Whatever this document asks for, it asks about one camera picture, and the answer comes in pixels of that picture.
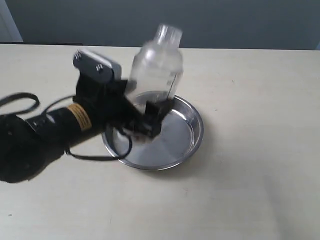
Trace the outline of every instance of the white table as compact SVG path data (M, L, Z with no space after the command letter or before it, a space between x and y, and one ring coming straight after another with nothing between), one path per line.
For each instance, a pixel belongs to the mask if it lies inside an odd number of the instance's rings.
M77 48L0 45L0 96L35 93L43 109L74 93ZM90 48L124 77L138 51ZM63 156L32 181L1 182L1 240L320 238L320 52L182 52L177 94L203 117L198 152L160 172ZM100 136L74 151L107 153Z

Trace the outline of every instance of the motor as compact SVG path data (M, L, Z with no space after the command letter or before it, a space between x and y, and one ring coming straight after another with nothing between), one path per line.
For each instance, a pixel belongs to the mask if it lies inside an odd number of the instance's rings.
M121 79L120 65L88 50L78 51L73 65L79 70L75 95L55 101L40 115L28 119L17 116L40 105L34 94L20 92L0 100L0 107L24 98L35 101L29 109L0 116L0 181L30 180L64 153L88 161L123 159L131 151L132 134L153 139L161 132L161 123L172 109L173 100L148 101L141 113L126 98L135 86ZM71 105L50 110L68 98L72 98ZM102 133L106 125L128 139L125 154L85 156L71 152L71 147Z

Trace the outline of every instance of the gray wall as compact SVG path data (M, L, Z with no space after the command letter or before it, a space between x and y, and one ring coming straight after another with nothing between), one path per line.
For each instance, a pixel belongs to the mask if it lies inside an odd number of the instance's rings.
M309 49L320 0L6 0L25 42L141 46L159 23L186 48Z

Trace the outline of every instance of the metal bowl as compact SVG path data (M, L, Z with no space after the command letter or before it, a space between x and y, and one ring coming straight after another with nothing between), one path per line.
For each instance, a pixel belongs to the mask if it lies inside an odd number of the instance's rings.
M204 135L203 120L186 100L174 97L174 107L162 122L159 136L153 141L133 141L131 153L119 160L125 165L143 170L164 170L186 161L199 148ZM128 140L117 130L107 127L102 133L106 149L112 156L125 153Z

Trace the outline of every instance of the plastic bottle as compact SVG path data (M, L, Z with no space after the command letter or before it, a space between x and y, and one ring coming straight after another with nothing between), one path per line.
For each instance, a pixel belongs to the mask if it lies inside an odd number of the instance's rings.
M183 57L179 51L182 31L162 24L155 38L145 43L134 57L127 98L142 113L146 102L173 99L183 73Z

